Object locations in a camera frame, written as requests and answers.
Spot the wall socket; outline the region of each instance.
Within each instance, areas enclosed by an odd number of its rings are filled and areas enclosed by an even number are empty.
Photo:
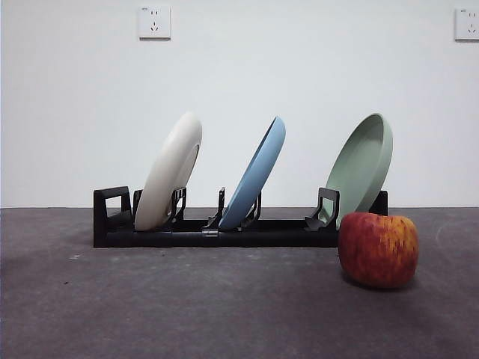
[[[479,7],[456,9],[456,40],[479,40]]]
[[[171,8],[169,6],[138,9],[138,37],[141,39],[171,39]]]

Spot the apple skin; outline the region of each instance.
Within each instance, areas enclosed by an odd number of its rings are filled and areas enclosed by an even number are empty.
[[[398,288],[414,276],[418,231],[402,216],[354,212],[341,221],[339,260],[354,280],[376,288]]]

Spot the gray floor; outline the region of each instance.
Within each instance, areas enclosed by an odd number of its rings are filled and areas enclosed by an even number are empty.
[[[391,212],[420,233],[396,291],[335,249],[93,249],[90,209],[4,209],[1,357],[479,358],[479,209]]]

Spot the green plate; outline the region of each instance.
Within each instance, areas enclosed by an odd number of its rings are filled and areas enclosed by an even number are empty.
[[[367,212],[388,174],[392,157],[392,131],[380,114],[372,114],[354,130],[329,174],[326,187],[339,191],[339,216]],[[320,218],[327,221],[332,203],[324,201]]]

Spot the plastic holder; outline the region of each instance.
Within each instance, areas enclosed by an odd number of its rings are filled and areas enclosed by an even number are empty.
[[[133,209],[128,187],[94,191],[94,247],[318,247],[338,246],[336,218],[339,213],[338,191],[320,188],[318,205],[304,219],[261,219],[261,193],[249,214],[234,230],[219,230],[218,224],[225,209],[225,188],[219,191],[218,210],[208,219],[185,219],[186,187],[171,194],[171,213],[168,220],[151,231],[135,231],[135,215],[141,190],[133,194]],[[108,216],[106,200],[121,197],[121,211]],[[332,215],[320,219],[323,201],[332,201]],[[381,191],[370,208],[371,213],[388,214],[388,192]]]

